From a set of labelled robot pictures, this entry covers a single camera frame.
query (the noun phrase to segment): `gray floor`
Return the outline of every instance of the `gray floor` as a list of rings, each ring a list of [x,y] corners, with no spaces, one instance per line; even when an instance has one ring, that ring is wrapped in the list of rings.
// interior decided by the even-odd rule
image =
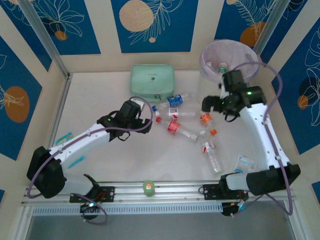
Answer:
[[[80,216],[36,216],[31,220],[26,239],[294,240],[295,237],[282,210],[264,201],[233,219],[221,213],[110,215],[106,226],[93,226],[84,223]]]

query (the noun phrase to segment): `mint green pouch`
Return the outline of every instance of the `mint green pouch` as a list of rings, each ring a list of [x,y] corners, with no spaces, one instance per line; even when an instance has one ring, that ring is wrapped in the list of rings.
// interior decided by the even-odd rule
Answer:
[[[174,95],[175,70],[170,64],[136,64],[131,69],[130,93],[159,103]]]

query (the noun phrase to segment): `white floor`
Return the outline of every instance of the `white floor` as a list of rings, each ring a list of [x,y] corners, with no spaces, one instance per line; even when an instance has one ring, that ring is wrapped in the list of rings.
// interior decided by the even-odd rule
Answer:
[[[175,92],[190,90],[194,96],[194,102],[190,105],[199,110],[200,104],[196,100],[199,72],[176,71],[175,76]],[[129,77],[129,72],[75,73],[56,138],[69,132],[76,136],[101,116],[118,110],[131,96]],[[145,108],[142,116],[150,116],[148,108]],[[256,158],[253,143],[240,118],[227,123],[222,114],[212,113],[212,117],[218,131],[215,144],[225,168],[224,174],[234,170],[238,155]],[[195,131],[203,130],[198,119],[181,123]],[[148,134],[132,133],[126,142],[115,139],[108,145],[92,150],[70,172],[89,174],[97,181],[220,179],[219,174],[213,173],[198,143],[172,135],[157,122],[153,122]]]

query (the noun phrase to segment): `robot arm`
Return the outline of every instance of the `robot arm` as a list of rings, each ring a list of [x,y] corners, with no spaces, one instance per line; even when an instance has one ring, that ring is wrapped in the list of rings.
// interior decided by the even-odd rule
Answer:
[[[119,111],[101,117],[88,130],[71,141],[48,150],[43,146],[37,148],[33,153],[27,177],[32,180],[44,162],[57,153],[36,176],[34,182],[36,188],[45,198],[52,198],[59,193],[78,193],[94,199],[100,194],[100,187],[96,181],[89,175],[68,173],[68,166],[92,149],[105,145],[115,138],[127,140],[130,136],[126,131],[128,129],[142,134],[148,133],[152,123],[150,119],[145,119],[144,122],[140,119],[141,106],[143,105],[139,104],[139,101],[128,100]],[[127,133],[128,137],[120,138],[124,133]]]
[[[231,173],[221,176],[219,190],[227,195],[232,191],[250,191],[253,195],[272,193],[286,188],[279,161],[282,162],[291,184],[300,174],[297,164],[290,164],[290,160],[282,150],[269,116],[264,121],[267,110],[265,96],[258,86],[248,87],[243,80],[241,71],[229,71],[223,75],[221,96],[207,96],[202,102],[202,110],[223,113],[228,116],[243,118],[250,131],[256,151],[258,153],[258,172]]]

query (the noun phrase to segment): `vent grille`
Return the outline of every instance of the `vent grille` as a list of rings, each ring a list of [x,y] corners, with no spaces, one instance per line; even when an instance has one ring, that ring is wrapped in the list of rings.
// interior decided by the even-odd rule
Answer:
[[[176,203],[176,204],[111,204],[103,206],[109,215],[132,214],[187,214],[221,213],[220,202],[211,203]],[[33,216],[72,216],[80,214],[80,206],[38,206],[33,209]],[[86,213],[102,215],[103,212]]]

